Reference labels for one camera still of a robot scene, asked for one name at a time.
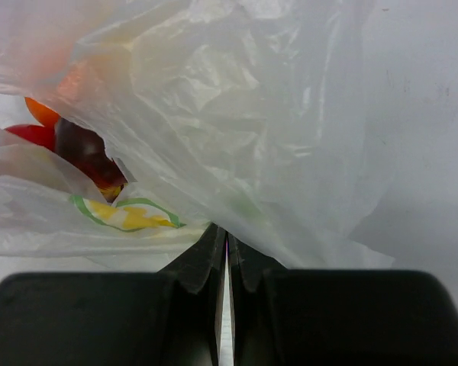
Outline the dark brown fake fruit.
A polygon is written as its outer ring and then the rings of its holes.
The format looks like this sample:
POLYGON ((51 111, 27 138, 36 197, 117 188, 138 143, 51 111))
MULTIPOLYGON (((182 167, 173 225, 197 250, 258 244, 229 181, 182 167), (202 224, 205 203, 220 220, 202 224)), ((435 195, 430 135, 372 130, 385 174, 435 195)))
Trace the dark brown fake fruit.
POLYGON ((94 131, 64 118, 58 120, 54 133, 54 152, 90 178, 107 202, 113 202, 127 179, 107 157, 104 140, 94 131))

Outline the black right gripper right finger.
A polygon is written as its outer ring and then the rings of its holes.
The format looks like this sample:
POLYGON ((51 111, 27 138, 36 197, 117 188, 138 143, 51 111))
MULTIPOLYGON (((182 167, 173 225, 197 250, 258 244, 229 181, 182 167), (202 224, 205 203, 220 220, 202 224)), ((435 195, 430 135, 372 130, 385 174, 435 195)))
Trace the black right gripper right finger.
POLYGON ((291 270, 227 239, 237 365, 458 365, 458 311, 431 274, 291 270))

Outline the orange fake fruit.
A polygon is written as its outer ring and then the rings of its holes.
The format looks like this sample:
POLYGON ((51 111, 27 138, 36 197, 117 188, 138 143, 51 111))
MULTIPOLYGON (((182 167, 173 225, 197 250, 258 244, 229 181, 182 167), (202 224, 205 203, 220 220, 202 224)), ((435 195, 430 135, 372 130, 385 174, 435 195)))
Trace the orange fake fruit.
POLYGON ((32 98, 25 97, 25 104, 34 119, 44 127, 53 129, 60 115, 49 109, 47 106, 35 101, 32 98))

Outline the translucent white plastic bag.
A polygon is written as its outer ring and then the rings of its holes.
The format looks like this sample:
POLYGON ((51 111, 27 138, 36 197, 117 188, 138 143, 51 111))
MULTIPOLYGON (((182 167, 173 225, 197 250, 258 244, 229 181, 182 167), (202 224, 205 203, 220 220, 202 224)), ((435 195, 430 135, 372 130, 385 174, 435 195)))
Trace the translucent white plastic bag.
POLYGON ((372 1, 0 1, 0 93, 96 131, 165 207, 293 268, 387 268, 350 238, 389 171, 366 132, 372 1))

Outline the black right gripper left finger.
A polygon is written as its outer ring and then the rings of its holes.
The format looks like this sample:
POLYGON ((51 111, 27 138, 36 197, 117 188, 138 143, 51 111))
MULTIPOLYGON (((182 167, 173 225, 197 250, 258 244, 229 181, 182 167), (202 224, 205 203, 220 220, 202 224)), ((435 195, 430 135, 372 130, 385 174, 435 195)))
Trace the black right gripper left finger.
POLYGON ((31 272, 0 283, 0 365, 216 365, 226 232, 155 273, 31 272))

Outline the red fake fruit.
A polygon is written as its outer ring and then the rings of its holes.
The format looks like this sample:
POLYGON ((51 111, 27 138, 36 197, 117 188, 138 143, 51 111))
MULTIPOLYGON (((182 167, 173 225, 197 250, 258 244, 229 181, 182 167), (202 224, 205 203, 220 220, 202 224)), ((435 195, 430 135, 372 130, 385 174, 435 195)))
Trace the red fake fruit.
POLYGON ((52 128, 33 124, 19 124, 6 127, 5 130, 52 152, 55 150, 55 133, 52 128))

